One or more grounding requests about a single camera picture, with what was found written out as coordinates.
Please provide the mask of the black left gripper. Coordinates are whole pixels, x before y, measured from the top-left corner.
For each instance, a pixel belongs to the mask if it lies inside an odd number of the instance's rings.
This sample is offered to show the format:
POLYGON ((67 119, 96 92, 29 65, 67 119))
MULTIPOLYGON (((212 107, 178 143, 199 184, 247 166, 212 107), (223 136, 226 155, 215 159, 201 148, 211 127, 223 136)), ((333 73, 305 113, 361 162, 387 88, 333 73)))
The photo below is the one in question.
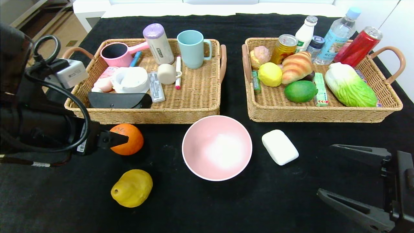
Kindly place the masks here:
POLYGON ((65 136, 63 144, 54 152, 72 152, 76 155, 89 155, 97 147, 110 149, 126 144, 128 136, 108 130, 101 130, 97 121, 85 120, 75 116, 64 116, 64 127, 58 131, 65 136))

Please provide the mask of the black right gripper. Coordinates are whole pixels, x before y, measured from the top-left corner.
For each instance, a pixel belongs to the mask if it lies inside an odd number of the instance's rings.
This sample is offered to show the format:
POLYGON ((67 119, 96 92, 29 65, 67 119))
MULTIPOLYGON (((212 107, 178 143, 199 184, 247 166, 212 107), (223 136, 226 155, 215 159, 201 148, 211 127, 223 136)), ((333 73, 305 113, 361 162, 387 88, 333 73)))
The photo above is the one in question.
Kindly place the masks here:
POLYGON ((333 144, 331 152, 350 161, 380 169, 385 173, 383 209, 318 189, 317 196, 372 233, 412 233, 414 230, 413 155, 385 148, 333 144))

